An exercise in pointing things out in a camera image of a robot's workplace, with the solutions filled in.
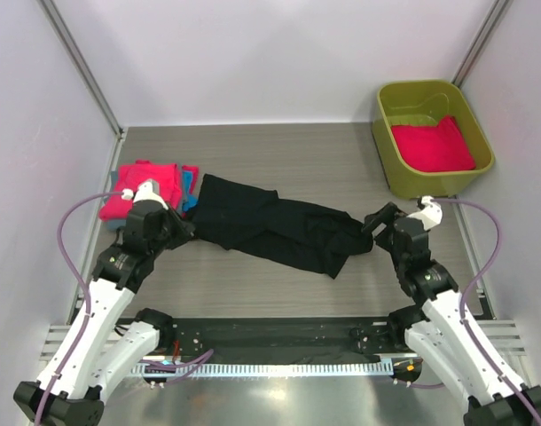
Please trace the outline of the black t-shirt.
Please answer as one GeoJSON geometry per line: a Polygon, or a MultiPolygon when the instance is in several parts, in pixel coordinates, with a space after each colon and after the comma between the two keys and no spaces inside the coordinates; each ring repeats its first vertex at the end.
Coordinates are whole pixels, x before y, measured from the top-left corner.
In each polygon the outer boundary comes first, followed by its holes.
{"type": "Polygon", "coordinates": [[[358,238],[365,234],[345,211],[210,174],[186,216],[201,240],[332,279],[359,255],[358,238]]]}

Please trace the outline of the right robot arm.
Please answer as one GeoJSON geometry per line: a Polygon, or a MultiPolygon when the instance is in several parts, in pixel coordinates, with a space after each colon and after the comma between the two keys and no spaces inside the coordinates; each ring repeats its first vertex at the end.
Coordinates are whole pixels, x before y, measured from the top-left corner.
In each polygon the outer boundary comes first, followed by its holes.
{"type": "Polygon", "coordinates": [[[467,296],[434,260],[429,233],[443,218],[441,200],[424,196],[407,214],[394,203],[365,217],[362,232],[387,251],[411,306],[388,315],[386,337],[414,351],[463,409],[465,425],[541,425],[541,387],[509,366],[467,307],[467,296]]]}

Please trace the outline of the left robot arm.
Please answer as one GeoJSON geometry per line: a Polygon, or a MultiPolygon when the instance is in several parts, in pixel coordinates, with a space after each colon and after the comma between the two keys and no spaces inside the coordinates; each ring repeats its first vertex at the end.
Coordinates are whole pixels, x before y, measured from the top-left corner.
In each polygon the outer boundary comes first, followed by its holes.
{"type": "Polygon", "coordinates": [[[114,390],[152,353],[169,352],[174,320],[145,308],[111,347],[106,343],[154,262],[193,236],[193,227],[160,201],[133,203],[122,242],[98,257],[85,301],[59,349],[33,382],[19,383],[13,399],[35,425],[96,425],[114,390]]]}

